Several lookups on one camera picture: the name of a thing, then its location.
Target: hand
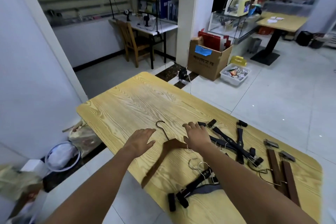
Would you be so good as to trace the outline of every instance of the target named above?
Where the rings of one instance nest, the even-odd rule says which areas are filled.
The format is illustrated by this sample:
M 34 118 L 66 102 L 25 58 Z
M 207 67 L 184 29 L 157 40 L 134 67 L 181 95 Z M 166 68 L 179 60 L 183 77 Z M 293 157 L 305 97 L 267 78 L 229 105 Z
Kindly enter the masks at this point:
M 188 137 L 184 136 L 183 139 L 189 149 L 199 153 L 209 143 L 212 144 L 204 126 L 200 126 L 198 123 L 194 124 L 193 122 L 183 124 L 182 126 L 187 131 Z
M 132 151 L 134 158 L 140 157 L 148 151 L 155 143 L 155 140 L 148 142 L 148 139 L 156 129 L 146 128 L 136 130 L 127 140 L 124 148 Z

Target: white desk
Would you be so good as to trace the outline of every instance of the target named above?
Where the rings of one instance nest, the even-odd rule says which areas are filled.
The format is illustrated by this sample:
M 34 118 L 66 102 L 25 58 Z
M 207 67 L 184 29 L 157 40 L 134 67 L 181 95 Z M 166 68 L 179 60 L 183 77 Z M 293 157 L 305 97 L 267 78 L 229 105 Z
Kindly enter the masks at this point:
M 144 22 L 142 17 L 139 18 L 137 16 L 130 15 L 129 19 L 131 21 L 127 21 L 126 15 L 119 14 L 119 15 L 116 15 L 114 18 L 117 19 L 117 20 L 120 20 L 120 21 L 129 22 L 131 24 L 132 29 L 148 34 L 150 42 L 151 42 L 151 44 L 150 44 L 151 48 L 154 45 L 163 42 L 164 62 L 166 63 L 166 59 L 167 59 L 166 32 L 176 29 L 177 28 L 176 24 L 171 23 L 171 22 L 167 22 L 166 20 L 158 19 L 158 21 L 157 21 L 157 31 L 159 33 L 157 33 L 157 31 L 156 31 L 156 19 L 155 18 L 154 19 L 151 18 L 149 20 L 149 22 L 148 22 L 149 27 L 145 27 L 145 22 Z M 109 19 L 109 20 L 112 23 L 115 23 L 116 22 L 115 19 Z M 155 41 L 154 36 L 160 36 L 160 40 Z M 154 69 L 152 55 L 150 56 L 150 63 L 151 63 L 152 69 Z

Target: chair back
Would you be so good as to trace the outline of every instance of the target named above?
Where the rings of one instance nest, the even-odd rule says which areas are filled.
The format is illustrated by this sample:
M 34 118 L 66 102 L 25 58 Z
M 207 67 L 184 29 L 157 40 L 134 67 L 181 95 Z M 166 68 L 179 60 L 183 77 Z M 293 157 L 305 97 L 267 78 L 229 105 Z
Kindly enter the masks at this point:
M 137 45 L 135 43 L 135 38 L 134 38 L 134 35 L 133 35 L 131 23 L 123 22 L 123 21 L 120 21 L 120 20 L 116 20 L 116 22 L 117 22 L 117 25 L 120 28 L 122 37 L 124 39 L 125 47 L 130 47 L 132 49 L 136 48 Z

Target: wooden chair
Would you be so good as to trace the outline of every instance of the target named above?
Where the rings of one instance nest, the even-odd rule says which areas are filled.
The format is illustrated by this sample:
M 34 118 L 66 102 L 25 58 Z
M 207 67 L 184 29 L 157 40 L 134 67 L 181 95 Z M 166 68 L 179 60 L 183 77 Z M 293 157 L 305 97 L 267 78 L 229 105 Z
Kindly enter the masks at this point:
M 123 38 L 126 52 L 126 60 L 129 61 L 128 48 L 133 49 L 135 53 L 135 67 L 139 67 L 139 51 L 145 50 L 146 48 L 150 48 L 151 45 L 149 44 L 149 39 L 144 36 L 134 38 L 132 27 L 129 22 L 123 22 L 120 20 L 116 20 L 116 22 Z M 150 50 L 150 52 L 153 52 L 153 60 L 155 60 L 153 47 Z

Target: pos machine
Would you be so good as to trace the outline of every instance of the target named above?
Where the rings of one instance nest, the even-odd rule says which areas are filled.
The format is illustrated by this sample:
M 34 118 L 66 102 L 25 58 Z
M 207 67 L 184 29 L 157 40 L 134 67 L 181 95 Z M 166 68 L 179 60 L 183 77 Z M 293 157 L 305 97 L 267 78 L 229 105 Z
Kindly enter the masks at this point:
M 251 0 L 228 0 L 225 7 L 225 15 L 240 17 L 248 14 Z

